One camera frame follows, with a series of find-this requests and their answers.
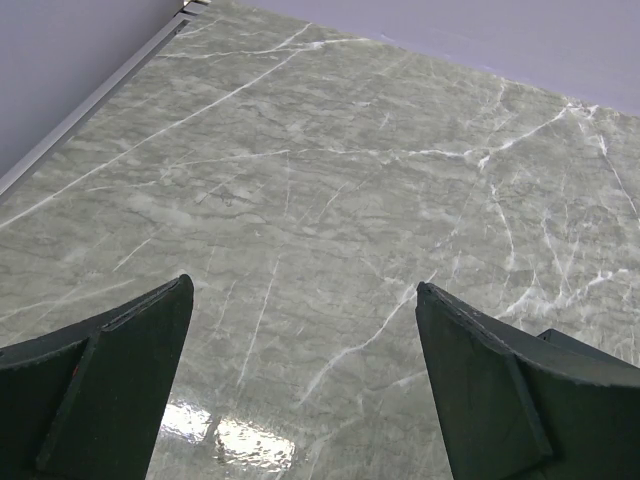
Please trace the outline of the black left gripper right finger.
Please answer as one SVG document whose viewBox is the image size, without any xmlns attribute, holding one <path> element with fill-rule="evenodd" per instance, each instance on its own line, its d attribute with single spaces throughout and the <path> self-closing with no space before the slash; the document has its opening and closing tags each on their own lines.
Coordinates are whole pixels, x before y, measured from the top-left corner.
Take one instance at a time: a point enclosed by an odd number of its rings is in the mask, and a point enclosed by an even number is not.
<svg viewBox="0 0 640 480">
<path fill-rule="evenodd" d="M 432 283 L 416 321 L 457 479 L 635 479 L 639 370 L 555 329 L 488 316 Z"/>
</svg>

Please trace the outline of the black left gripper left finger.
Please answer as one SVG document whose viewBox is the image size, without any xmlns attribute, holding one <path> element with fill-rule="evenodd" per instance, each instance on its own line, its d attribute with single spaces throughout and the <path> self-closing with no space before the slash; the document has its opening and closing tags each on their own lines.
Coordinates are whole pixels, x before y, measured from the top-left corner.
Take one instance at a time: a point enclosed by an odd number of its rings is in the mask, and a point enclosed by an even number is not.
<svg viewBox="0 0 640 480">
<path fill-rule="evenodd" d="M 1 350 L 4 479 L 143 479 L 187 337 L 183 274 Z"/>
</svg>

